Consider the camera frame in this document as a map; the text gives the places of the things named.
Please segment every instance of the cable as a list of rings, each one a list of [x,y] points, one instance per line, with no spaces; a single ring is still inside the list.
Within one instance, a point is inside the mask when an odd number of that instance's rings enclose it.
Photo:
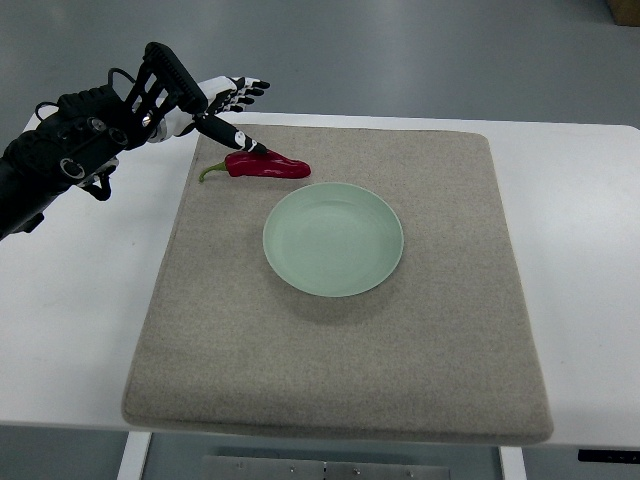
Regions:
[[[38,105],[36,105],[36,117],[38,117],[38,120],[42,121],[42,117],[40,116],[40,109],[44,106],[51,106],[51,107],[57,107],[58,104],[57,103],[53,103],[53,102],[40,102]]]
[[[123,77],[125,77],[127,80],[129,80],[131,83],[136,83],[135,79],[129,75],[127,72],[125,72],[124,70],[122,70],[121,68],[112,68],[109,70],[109,86],[113,87],[113,74],[114,73],[119,73],[120,75],[122,75]]]

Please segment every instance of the light green plate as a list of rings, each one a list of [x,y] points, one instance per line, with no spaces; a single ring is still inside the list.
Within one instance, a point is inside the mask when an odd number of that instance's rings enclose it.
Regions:
[[[262,241],[284,281],[313,295],[346,297],[391,275],[404,237],[397,215],[376,194],[346,183],[316,183],[274,207]]]

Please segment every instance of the fabric mat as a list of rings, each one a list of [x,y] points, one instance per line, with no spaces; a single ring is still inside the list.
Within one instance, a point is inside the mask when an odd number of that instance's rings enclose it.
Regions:
[[[131,366],[123,416],[155,428],[522,445],[552,422],[487,140],[286,126],[247,135],[302,180],[198,174],[201,137]],[[276,203],[310,183],[369,189],[405,235],[395,272],[324,298],[262,250]]]

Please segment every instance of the cardboard box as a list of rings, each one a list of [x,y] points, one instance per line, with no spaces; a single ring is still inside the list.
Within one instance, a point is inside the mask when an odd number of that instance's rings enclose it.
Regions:
[[[616,25],[640,27],[640,0],[607,0]]]

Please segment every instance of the metal plate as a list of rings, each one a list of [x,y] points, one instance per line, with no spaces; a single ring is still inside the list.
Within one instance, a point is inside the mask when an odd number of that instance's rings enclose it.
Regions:
[[[446,467],[205,456],[202,480],[449,480]]]

